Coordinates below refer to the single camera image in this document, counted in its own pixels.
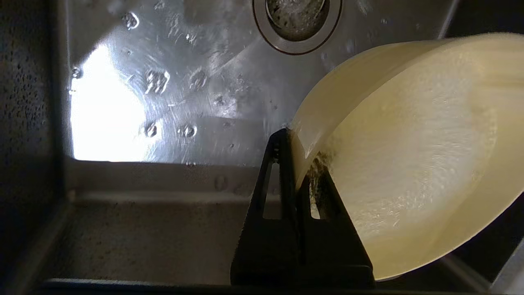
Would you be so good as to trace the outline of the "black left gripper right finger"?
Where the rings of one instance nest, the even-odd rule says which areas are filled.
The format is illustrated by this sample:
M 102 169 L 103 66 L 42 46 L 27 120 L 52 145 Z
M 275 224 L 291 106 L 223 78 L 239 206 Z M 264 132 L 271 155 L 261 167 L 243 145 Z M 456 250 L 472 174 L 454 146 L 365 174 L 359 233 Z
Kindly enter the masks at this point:
M 334 289 L 374 289 L 373 265 L 329 170 L 316 164 L 296 195 L 299 282 Z

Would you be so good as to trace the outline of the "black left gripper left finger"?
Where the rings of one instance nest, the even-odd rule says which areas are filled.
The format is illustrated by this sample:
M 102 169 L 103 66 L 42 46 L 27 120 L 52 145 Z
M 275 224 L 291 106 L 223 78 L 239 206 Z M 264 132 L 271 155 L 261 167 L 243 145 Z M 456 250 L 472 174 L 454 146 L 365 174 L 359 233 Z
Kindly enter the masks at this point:
M 278 163 L 280 218 L 267 220 L 264 208 L 273 163 Z M 289 131 L 273 133 L 267 142 L 241 235 L 230 266 L 233 286 L 290 286 L 299 263 L 299 228 Z

